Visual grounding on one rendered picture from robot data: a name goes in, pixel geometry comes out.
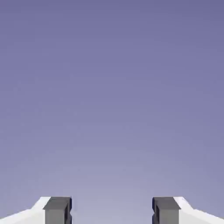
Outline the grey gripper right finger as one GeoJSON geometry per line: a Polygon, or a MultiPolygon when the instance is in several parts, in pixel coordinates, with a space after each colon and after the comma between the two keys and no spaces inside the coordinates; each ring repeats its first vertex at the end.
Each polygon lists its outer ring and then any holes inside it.
{"type": "Polygon", "coordinates": [[[224,219],[191,207],[182,196],[153,197],[152,224],[224,224],[224,219]]]}

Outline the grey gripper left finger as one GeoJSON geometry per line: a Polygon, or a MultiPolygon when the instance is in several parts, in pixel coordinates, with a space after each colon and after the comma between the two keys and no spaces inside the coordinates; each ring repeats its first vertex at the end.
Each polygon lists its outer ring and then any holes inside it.
{"type": "Polygon", "coordinates": [[[0,224],[72,224],[72,198],[42,196],[30,209],[0,219],[0,224]]]}

